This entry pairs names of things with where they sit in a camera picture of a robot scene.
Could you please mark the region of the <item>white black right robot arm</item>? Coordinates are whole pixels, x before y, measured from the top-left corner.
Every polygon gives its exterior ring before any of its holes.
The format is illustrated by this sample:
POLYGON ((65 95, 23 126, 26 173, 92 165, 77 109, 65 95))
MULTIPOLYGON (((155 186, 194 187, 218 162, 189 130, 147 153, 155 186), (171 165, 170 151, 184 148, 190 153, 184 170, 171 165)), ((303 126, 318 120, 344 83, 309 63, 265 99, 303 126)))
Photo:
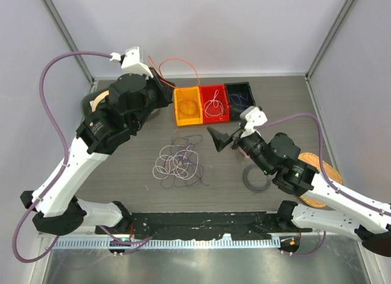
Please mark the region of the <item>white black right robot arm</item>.
POLYGON ((257 130, 246 133, 240 128, 233 134, 208 127, 217 151, 230 145, 240 148, 283 192, 305 196, 330 207, 315 211, 304 205, 283 202, 276 225, 284 232, 296 228, 330 231, 359 241, 367 250, 390 256, 390 204, 366 197, 332 181, 316 167, 301 161, 301 149, 285 133, 277 133, 266 142, 257 130))

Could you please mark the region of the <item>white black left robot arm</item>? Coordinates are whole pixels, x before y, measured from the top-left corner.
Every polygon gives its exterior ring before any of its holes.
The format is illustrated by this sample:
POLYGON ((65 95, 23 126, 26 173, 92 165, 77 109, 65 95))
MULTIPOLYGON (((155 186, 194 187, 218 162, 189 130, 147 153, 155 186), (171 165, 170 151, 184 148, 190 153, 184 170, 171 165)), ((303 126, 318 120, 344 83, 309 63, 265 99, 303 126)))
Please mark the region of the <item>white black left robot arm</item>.
POLYGON ((150 114, 173 102, 174 84, 155 70, 152 76, 126 73, 105 90, 90 94, 90 111, 76 130, 67 161, 60 162, 61 175, 54 172, 35 191, 24 191, 23 205, 35 213, 32 222, 42 233, 70 234, 79 227, 103 226, 122 235, 130 230, 132 217, 118 202, 94 203, 75 194, 89 175, 116 149, 136 136, 150 114))

